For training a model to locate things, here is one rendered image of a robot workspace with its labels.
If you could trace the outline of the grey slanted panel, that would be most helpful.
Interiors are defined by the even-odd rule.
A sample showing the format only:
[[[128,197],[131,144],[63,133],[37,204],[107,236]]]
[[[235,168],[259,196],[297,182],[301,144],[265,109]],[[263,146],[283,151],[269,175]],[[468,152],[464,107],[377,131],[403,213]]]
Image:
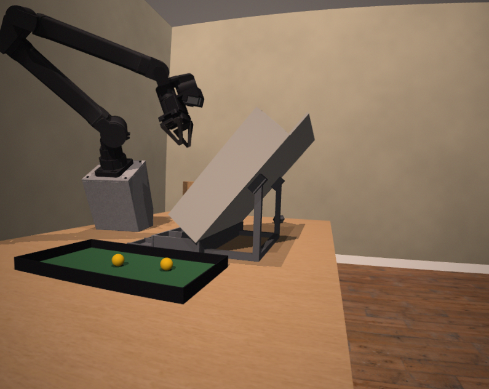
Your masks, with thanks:
[[[256,106],[169,212],[179,227],[127,244],[203,253],[219,248],[239,236],[254,209],[248,186],[263,174],[264,198],[313,141],[308,112],[287,133]]]

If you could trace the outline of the green tray with black rim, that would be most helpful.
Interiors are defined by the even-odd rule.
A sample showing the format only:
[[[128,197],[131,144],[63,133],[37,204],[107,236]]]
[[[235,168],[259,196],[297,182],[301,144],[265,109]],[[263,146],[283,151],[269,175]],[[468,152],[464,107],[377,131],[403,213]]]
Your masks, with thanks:
[[[118,267],[112,263],[116,254],[125,259]],[[173,261],[170,270],[160,266],[166,257]],[[185,304],[227,267],[228,255],[96,239],[14,257],[18,271],[179,304]]]

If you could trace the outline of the orange-yellow ball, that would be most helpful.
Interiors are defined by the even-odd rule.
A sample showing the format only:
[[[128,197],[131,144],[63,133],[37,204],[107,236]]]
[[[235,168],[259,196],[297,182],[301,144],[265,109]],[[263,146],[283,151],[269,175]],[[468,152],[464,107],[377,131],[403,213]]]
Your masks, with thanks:
[[[124,263],[124,256],[121,254],[116,254],[112,258],[112,263],[115,266],[121,266]]]
[[[170,258],[164,258],[161,260],[160,266],[163,270],[170,270],[173,267],[173,262]]]

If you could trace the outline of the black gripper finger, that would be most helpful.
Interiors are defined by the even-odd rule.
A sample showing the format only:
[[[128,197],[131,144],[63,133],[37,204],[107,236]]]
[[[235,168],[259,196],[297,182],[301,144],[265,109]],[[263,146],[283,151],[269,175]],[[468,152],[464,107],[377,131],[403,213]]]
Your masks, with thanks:
[[[178,134],[179,140],[171,133],[169,129],[178,126]],[[161,128],[178,144],[183,144],[183,119],[181,117],[177,117],[168,121],[167,123],[161,125]]]
[[[186,142],[185,139],[183,138],[183,144],[185,145],[185,147],[188,148],[191,146],[191,136],[192,136],[192,132],[193,132],[193,123],[192,122],[189,122],[189,123],[183,125],[183,131],[185,131],[187,129],[188,129],[188,142]],[[178,129],[173,130],[173,132],[178,137]]]

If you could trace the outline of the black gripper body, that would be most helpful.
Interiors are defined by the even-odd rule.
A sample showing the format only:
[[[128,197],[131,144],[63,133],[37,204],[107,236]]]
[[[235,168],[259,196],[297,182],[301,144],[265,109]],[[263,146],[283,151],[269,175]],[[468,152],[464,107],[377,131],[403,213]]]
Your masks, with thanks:
[[[165,98],[165,99],[167,99],[167,98]],[[162,116],[158,117],[159,122],[162,121],[162,123],[160,123],[160,125],[163,125],[163,124],[167,123],[168,121],[175,119],[177,117],[183,118],[183,123],[184,123],[183,125],[185,125],[189,122],[192,122],[190,115],[188,115],[188,114],[186,114],[186,113],[184,113],[178,109],[173,109],[171,111],[168,111],[167,105],[165,103],[165,99],[163,99],[163,101],[161,101],[161,107],[162,107],[164,114]]]

